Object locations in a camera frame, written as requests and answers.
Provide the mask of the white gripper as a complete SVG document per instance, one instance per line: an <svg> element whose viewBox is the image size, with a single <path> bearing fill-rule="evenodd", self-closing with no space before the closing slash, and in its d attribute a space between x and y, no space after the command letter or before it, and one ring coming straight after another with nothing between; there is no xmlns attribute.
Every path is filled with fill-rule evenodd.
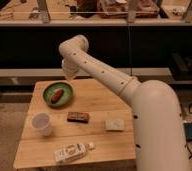
<svg viewBox="0 0 192 171"><path fill-rule="evenodd" d="M68 83L72 83L74 81L74 78L76 77L80 67L71 62L68 59L62 60L62 70L64 72L65 77L67 78Z"/></svg>

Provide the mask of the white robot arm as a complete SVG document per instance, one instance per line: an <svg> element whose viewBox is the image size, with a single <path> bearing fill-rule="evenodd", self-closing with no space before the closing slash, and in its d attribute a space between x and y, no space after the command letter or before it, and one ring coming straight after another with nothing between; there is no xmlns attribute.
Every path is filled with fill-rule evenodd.
<svg viewBox="0 0 192 171"><path fill-rule="evenodd" d="M159 80L140 82L87 53L89 42L77 35L62 42L65 78L82 69L132 108L137 171L190 171L182 112L174 90Z"/></svg>

